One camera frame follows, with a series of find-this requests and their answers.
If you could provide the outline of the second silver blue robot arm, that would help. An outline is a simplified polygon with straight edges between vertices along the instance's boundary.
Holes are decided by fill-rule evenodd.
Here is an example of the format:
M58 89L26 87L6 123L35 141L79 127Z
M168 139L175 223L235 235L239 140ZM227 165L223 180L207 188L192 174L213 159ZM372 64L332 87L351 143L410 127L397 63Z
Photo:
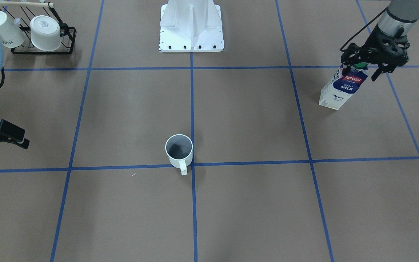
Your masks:
M347 48L341 47L343 73L362 62L377 64L378 69L371 77L375 81L380 74L392 73L408 62L410 44L406 35L419 20L419 0L393 0L378 17L381 17L378 24L363 46L348 40L344 44Z

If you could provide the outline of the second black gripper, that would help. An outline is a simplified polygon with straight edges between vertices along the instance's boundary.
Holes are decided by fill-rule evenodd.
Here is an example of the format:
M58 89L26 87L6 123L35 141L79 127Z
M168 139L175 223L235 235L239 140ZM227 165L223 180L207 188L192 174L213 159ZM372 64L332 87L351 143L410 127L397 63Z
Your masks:
M356 70L355 65L358 63L375 64L378 69L371 76L374 82L381 74L392 73L395 66L405 65L409 61L409 47L403 25L397 27L393 36L386 35L376 26L363 46L350 43L347 48L341 48L342 74Z

